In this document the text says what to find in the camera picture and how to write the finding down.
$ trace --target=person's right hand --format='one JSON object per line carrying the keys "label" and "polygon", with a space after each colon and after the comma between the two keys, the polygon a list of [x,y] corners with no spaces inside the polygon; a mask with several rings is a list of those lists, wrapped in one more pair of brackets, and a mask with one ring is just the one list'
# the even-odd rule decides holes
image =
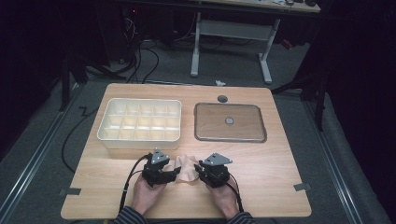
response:
{"label": "person's right hand", "polygon": [[134,197],[132,198],[132,208],[142,216],[155,205],[158,198],[163,193],[166,184],[154,185],[151,187],[145,178],[140,175],[134,183]]}
{"label": "person's right hand", "polygon": [[[233,181],[232,178],[230,178],[228,183],[233,186],[234,189],[237,189],[235,181]],[[215,205],[220,209],[227,220],[230,220],[239,213],[236,206],[236,195],[229,186],[224,185],[214,189],[208,185],[206,185],[206,187],[212,194]]]}

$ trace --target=tray compartment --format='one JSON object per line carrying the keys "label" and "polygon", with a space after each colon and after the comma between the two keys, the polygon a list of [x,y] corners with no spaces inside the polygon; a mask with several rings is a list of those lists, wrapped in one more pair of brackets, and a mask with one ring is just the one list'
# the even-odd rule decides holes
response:
{"label": "tray compartment", "polygon": [[107,148],[176,149],[180,138],[178,100],[111,99],[97,137]]}

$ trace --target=striped sleeve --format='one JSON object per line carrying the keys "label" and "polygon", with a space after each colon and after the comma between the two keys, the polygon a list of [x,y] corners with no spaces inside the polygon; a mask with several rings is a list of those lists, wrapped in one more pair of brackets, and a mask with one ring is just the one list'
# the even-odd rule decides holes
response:
{"label": "striped sleeve", "polygon": [[249,212],[239,213],[235,217],[231,218],[227,224],[252,224],[256,223],[253,216]]}
{"label": "striped sleeve", "polygon": [[148,224],[145,218],[133,208],[125,206],[114,219],[114,224]]}

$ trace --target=gray carpet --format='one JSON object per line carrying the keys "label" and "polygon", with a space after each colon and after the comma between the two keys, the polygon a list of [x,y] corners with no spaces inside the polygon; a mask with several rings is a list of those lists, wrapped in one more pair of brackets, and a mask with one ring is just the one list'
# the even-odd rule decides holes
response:
{"label": "gray carpet", "polygon": [[[216,47],[216,44],[204,47]],[[234,45],[221,46],[216,50],[203,49],[200,63],[200,75],[190,77],[191,46],[174,45],[172,48],[158,44],[153,48],[160,57],[156,70],[148,78],[148,82],[158,81],[187,83],[196,85],[216,85],[215,80],[225,82],[227,86],[276,88],[291,81],[301,59],[309,46],[284,49],[274,45],[268,63],[273,76],[271,86],[263,83],[260,65],[254,54],[231,52]],[[141,81],[155,65],[154,54],[142,50],[142,64],[138,71]],[[25,191],[16,207],[9,223],[71,223],[60,216],[64,197],[59,196],[61,189],[70,186],[73,174],[62,163],[61,150],[64,139],[73,127],[83,118],[80,106],[87,111],[99,106],[108,83],[115,82],[103,77],[90,76],[90,81],[83,87],[81,94],[71,105],[64,122],[56,133],[45,159],[41,163],[32,182]],[[60,107],[61,88],[58,85],[51,98],[31,118],[14,148],[0,163],[1,202],[8,196],[19,174],[37,148],[44,133],[50,126]],[[282,123],[290,147],[296,160],[303,182],[309,183],[312,189],[307,192],[311,203],[312,215],[301,218],[277,218],[278,223],[349,223],[338,192],[330,176],[324,160],[321,144],[310,116],[304,104],[294,91],[275,95]],[[65,159],[72,167],[76,167],[82,149],[91,129],[94,116],[83,121],[73,132],[65,147]],[[324,113],[325,136],[339,168],[350,186],[352,195],[361,210],[364,223],[389,223],[388,217],[376,201],[361,168],[350,151],[343,136],[336,116],[333,114],[331,101],[327,99]],[[103,223],[103,220],[90,220],[81,223]],[[274,223],[268,218],[257,218],[257,223]]]}

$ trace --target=wooden table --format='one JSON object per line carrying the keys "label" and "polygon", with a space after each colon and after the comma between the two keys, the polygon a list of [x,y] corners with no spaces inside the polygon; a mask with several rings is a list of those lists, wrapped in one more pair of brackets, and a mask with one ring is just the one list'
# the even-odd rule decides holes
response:
{"label": "wooden table", "polygon": [[[199,102],[217,103],[226,95],[230,104],[256,105],[262,111],[267,131],[265,143],[204,142],[194,137],[193,109]],[[195,156],[204,160],[213,152],[228,157],[246,211],[254,217],[307,217],[311,207],[271,92],[265,88],[110,84],[99,107],[82,153],[71,189],[62,209],[66,219],[111,219],[117,216],[124,182],[135,162],[152,149],[107,149],[96,134],[107,102],[112,98],[176,99],[182,103],[181,138],[175,150],[163,150],[171,158]],[[141,162],[137,169],[146,163]],[[131,179],[126,203],[132,200],[137,175]],[[222,217],[202,181],[170,183],[163,196],[146,215],[151,218]]]}

